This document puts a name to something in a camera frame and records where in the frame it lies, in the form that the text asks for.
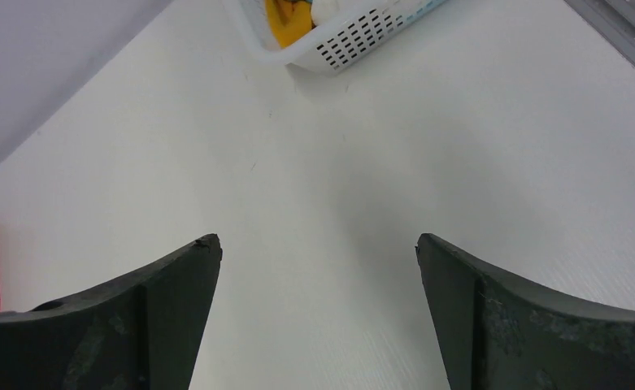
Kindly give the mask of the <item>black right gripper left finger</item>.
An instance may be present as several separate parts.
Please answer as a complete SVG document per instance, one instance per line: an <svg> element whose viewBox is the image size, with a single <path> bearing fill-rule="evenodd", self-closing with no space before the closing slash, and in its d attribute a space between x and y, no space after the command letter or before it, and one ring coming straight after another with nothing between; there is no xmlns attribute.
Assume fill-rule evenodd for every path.
<svg viewBox="0 0 635 390"><path fill-rule="evenodd" d="M207 234L146 266L0 313L0 389L186 389L220 273Z"/></svg>

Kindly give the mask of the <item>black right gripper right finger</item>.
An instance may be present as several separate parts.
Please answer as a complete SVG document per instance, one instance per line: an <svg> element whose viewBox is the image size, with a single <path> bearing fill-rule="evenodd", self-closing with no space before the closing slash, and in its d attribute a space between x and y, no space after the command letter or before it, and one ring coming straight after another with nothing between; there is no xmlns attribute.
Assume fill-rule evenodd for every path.
<svg viewBox="0 0 635 390"><path fill-rule="evenodd" d="M438 236L416 257L453 389L635 389L635 311L587 301Z"/></svg>

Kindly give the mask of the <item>white t shirt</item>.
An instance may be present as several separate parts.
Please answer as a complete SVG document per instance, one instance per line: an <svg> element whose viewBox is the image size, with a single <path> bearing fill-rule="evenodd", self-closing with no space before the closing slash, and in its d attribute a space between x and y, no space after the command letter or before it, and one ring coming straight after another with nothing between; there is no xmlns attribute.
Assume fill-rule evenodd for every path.
<svg viewBox="0 0 635 390"><path fill-rule="evenodd" d="M340 11L338 0L312 0L311 19L315 26L326 23Z"/></svg>

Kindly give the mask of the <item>white plastic laundry basket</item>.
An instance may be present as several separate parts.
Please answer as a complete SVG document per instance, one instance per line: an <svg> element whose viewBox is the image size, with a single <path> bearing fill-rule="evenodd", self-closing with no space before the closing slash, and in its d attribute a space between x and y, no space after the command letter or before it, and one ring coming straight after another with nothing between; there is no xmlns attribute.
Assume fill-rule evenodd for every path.
<svg viewBox="0 0 635 390"><path fill-rule="evenodd" d="M222 2L247 49L260 62L294 65L330 76L357 63L442 3L358 1L292 45L281 48L271 31L265 1Z"/></svg>

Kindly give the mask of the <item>yellow garment in basket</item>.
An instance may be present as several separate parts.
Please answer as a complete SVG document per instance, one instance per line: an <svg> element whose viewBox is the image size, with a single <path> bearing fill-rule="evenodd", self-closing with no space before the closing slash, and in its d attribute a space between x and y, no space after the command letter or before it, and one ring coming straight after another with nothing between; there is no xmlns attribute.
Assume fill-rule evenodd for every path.
<svg viewBox="0 0 635 390"><path fill-rule="evenodd" d="M269 28L281 49L313 29L311 1L265 0L264 6Z"/></svg>

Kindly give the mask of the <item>aluminium frame rail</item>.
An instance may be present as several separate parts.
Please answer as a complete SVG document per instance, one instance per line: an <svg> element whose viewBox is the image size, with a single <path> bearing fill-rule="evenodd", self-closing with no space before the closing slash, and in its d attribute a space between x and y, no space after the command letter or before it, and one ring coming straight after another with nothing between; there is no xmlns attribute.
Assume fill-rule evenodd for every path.
<svg viewBox="0 0 635 390"><path fill-rule="evenodd" d="M635 0L566 0L635 67Z"/></svg>

